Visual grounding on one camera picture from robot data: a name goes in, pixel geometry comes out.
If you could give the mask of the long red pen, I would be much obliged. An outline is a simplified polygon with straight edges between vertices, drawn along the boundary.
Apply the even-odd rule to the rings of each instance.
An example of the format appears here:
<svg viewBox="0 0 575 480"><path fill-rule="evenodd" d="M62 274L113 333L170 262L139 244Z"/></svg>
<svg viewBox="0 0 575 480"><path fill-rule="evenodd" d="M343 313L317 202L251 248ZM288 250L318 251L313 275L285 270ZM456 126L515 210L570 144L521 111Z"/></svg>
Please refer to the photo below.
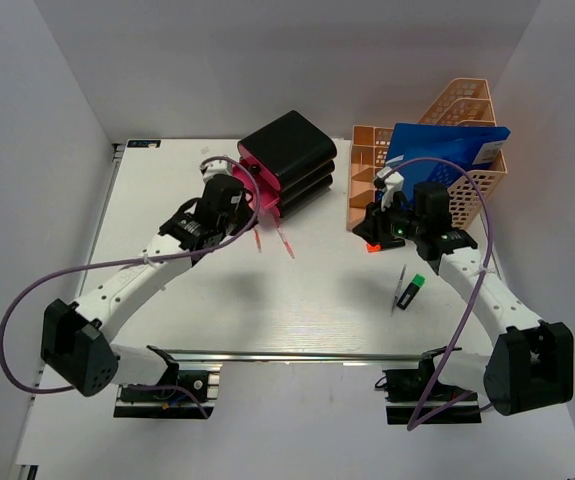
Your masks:
<svg viewBox="0 0 575 480"><path fill-rule="evenodd" d="M253 234L254 234L254 240L255 240L256 247L257 247L257 251L258 251L258 253L262 253L262 243L261 243L260 233L256 228L254 228Z"/></svg>

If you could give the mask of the dark clear pen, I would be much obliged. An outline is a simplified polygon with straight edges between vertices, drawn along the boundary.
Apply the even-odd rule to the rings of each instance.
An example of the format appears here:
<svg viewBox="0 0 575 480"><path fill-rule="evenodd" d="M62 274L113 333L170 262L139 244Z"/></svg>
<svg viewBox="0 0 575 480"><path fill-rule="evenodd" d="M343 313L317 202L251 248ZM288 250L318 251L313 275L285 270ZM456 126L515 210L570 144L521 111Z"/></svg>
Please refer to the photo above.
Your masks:
<svg viewBox="0 0 575 480"><path fill-rule="evenodd" d="M393 300L392 300L392 305L391 305L391 309L390 309L390 316L393 317L397 308L397 303L400 299L400 295L402 293L402 288L403 288L403 283L404 283L404 278L405 278L405 274L406 274L406 269L407 269L407 264L403 264L402 268L401 268L401 272L398 278L398 282L394 291L394 296L393 296Z"/></svg>

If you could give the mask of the short red pen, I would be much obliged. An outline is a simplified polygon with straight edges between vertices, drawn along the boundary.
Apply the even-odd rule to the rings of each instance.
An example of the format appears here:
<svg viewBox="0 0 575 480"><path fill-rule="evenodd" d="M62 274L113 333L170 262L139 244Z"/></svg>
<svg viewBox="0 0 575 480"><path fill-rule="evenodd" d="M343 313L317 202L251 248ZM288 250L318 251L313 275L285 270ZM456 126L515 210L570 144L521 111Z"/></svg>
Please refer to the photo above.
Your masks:
<svg viewBox="0 0 575 480"><path fill-rule="evenodd" d="M295 253L293 251L293 248L292 248L290 242L288 241L288 239L286 238L286 236L285 236L285 234L284 234L284 232L280 226L280 223L275 222L275 227L276 227L276 231L278 233L278 236L279 236L285 250L287 251L288 255L290 256L290 258L292 260L295 260L296 257L295 257Z"/></svg>

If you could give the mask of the black pink drawer organizer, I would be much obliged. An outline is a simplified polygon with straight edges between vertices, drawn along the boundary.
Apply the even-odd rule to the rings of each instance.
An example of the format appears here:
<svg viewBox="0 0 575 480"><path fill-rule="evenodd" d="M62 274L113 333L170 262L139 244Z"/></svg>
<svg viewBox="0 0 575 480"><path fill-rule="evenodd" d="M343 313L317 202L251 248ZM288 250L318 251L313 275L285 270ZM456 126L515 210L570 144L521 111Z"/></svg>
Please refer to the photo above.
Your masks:
<svg viewBox="0 0 575 480"><path fill-rule="evenodd" d="M333 183L333 140L291 110L237 143L239 162L254 177L263 212L284 218Z"/></svg>

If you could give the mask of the blue plastic folder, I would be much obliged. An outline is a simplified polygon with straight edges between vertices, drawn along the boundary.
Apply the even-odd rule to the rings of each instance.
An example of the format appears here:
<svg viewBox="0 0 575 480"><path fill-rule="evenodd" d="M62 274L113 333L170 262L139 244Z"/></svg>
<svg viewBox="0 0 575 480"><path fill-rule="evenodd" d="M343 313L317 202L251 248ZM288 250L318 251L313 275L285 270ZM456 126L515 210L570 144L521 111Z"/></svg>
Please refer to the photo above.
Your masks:
<svg viewBox="0 0 575 480"><path fill-rule="evenodd" d="M441 158L463 170L488 170L511 132L506 127L441 126L397 123L393 129L385 165L419 157ZM451 186L461 174L453 167L436 162L419 162L401 168L403 192L413 197L418 182L439 182Z"/></svg>

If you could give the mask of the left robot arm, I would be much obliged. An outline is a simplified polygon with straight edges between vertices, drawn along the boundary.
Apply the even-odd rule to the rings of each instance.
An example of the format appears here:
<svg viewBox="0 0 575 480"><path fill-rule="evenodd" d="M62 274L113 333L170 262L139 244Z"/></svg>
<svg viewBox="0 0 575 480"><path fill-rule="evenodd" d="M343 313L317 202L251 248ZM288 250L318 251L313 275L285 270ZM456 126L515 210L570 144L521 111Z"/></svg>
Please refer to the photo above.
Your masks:
<svg viewBox="0 0 575 480"><path fill-rule="evenodd" d="M243 182L227 174L207 180L203 194L183 204L141 253L95 290L44 312L41 358L85 397L109 384L144 385L166 399L178 387L178 367L162 350L115 343L127 320L167 283L195 266L207 249L243 231L253 211Z"/></svg>

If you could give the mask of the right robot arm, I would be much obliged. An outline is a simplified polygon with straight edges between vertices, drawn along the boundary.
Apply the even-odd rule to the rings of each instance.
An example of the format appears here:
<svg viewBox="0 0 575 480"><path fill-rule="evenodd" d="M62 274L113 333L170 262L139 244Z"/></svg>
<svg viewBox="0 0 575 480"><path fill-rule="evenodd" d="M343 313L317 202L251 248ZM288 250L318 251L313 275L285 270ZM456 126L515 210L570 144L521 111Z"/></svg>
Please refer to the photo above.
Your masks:
<svg viewBox="0 0 575 480"><path fill-rule="evenodd" d="M378 180L376 201L366 207L354 234L375 245L412 241L417 254L466 301L488 335L488 356L458 347L425 352L416 373L393 375L393 401L436 399L449 402L465 391L486 397L509 416L573 397L574 339L562 322L548 323L522 303L499 277L487 270L475 240L452 224L447 188L421 182L406 199L401 180Z"/></svg>

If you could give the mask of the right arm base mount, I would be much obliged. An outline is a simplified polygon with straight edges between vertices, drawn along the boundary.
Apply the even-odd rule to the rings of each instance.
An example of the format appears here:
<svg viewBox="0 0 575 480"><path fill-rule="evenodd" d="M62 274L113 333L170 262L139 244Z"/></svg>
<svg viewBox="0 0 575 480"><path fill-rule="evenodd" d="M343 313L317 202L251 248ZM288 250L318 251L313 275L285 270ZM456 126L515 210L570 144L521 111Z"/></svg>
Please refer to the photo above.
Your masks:
<svg viewBox="0 0 575 480"><path fill-rule="evenodd" d="M418 365L414 368L391 368L383 371L381 378L374 384L374 389L385 394L388 425L406 425L409 422L426 384L434 373L433 360L444 351L445 347L442 347L423 353ZM464 390L460 387L437 381L419 416L422 417L440 408L463 393ZM481 422L482 411L478 395L471 393L458 404L427 420L426 424L456 425L480 424Z"/></svg>

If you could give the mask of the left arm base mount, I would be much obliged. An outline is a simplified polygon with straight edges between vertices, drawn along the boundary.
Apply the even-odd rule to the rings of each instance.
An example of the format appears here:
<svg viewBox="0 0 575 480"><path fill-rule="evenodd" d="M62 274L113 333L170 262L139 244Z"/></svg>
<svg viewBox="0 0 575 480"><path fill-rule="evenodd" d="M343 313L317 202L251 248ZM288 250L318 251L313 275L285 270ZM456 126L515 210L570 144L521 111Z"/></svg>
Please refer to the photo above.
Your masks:
<svg viewBox="0 0 575 480"><path fill-rule="evenodd" d="M114 418L207 420L216 406L222 363L213 357L167 350L173 364L158 381L163 389L119 386Z"/></svg>

